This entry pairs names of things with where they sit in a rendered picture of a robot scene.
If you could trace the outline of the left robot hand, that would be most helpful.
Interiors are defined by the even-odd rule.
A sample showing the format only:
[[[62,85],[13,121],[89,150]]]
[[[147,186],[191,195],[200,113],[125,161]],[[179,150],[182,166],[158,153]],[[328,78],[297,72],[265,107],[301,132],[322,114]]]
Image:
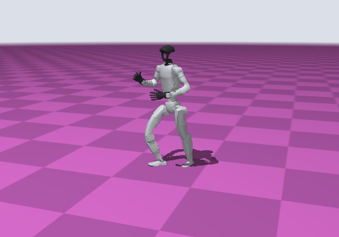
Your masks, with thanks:
[[[166,98],[166,93],[170,93],[170,92],[160,92],[159,90],[157,90],[157,89],[154,89],[155,91],[157,91],[156,93],[154,93],[154,92],[150,92],[150,93],[152,93],[152,94],[156,94],[156,95],[151,95],[150,94],[150,96],[156,96],[156,97],[151,97],[151,98],[156,98],[156,99],[151,99],[152,101],[154,101],[154,100],[160,100],[160,99],[162,99],[162,98]]]

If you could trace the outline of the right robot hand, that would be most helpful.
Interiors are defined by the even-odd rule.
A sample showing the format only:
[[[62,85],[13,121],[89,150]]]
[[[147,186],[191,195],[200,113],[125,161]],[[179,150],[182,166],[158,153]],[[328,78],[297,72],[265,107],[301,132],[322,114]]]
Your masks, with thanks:
[[[142,81],[145,80],[145,79],[142,78],[141,72],[139,74],[136,73],[135,76],[133,76],[133,77],[134,78],[132,78],[132,79],[135,80],[135,81],[138,81],[140,84],[142,84]]]

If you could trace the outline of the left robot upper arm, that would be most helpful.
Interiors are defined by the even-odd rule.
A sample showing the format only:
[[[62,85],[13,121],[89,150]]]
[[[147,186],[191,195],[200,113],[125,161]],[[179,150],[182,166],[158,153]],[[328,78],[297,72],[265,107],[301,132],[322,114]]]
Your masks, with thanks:
[[[188,83],[188,81],[187,81],[187,79],[186,79],[186,77],[185,77],[185,75],[184,75],[184,73],[183,73],[183,69],[182,69],[181,67],[175,66],[175,67],[172,68],[172,70],[173,70],[173,74],[174,74],[175,76],[178,77],[179,81],[180,81],[184,86],[185,86],[185,85],[188,85],[188,86],[190,87],[190,85],[189,85],[189,83]],[[191,87],[190,87],[190,89],[191,89]],[[189,89],[189,90],[190,90],[190,89]],[[187,91],[187,92],[188,92],[188,91]]]

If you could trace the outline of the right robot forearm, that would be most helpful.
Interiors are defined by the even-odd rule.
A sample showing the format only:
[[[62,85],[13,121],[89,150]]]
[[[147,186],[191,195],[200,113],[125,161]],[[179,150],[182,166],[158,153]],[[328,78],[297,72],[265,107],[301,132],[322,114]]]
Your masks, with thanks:
[[[152,85],[153,85],[153,82],[152,82],[152,80],[143,80],[142,81],[142,85],[144,86],[144,87],[151,87]]]

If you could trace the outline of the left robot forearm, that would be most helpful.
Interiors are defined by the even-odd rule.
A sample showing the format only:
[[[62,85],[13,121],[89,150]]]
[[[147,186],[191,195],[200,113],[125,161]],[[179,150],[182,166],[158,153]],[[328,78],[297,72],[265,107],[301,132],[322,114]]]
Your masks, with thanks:
[[[166,98],[175,98],[178,96],[182,96],[184,93],[189,91],[190,87],[188,85],[183,86],[182,88],[179,88],[178,90],[175,90],[174,92],[166,93]]]

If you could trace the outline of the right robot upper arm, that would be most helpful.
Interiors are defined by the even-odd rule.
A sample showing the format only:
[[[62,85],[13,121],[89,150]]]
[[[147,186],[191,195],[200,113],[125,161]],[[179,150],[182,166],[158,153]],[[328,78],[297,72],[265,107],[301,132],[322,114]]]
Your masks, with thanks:
[[[154,79],[152,79],[152,82],[153,82],[153,87],[156,87],[158,85],[158,81],[160,79],[160,75],[159,75],[159,68],[160,68],[160,65],[158,65],[156,67],[156,72],[154,74]]]

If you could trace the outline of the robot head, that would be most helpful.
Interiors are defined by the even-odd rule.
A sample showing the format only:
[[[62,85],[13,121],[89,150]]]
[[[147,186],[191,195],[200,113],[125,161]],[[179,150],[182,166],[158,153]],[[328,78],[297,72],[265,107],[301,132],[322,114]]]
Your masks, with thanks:
[[[168,66],[168,63],[173,63],[171,59],[168,59],[168,56],[171,52],[174,52],[175,49],[171,46],[171,45],[165,45],[162,48],[160,48],[160,52],[162,54],[162,60],[164,62],[166,62],[166,64],[164,64],[165,66]],[[164,59],[164,54],[166,54],[166,59]],[[175,65],[175,64],[174,64]]]

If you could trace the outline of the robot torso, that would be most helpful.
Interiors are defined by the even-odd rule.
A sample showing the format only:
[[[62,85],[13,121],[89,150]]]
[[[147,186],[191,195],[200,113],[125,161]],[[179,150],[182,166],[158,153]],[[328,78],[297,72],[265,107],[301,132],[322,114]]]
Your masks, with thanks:
[[[166,62],[165,62],[166,63]],[[164,63],[164,64],[165,64]],[[172,68],[178,65],[174,65],[174,63],[168,63],[168,66],[162,64],[159,68],[160,82],[162,86],[163,93],[164,92],[174,92],[180,88],[180,81],[177,76],[173,74]],[[180,106],[180,101],[175,98],[168,98],[165,103],[165,107],[168,113],[174,114],[175,106]]]

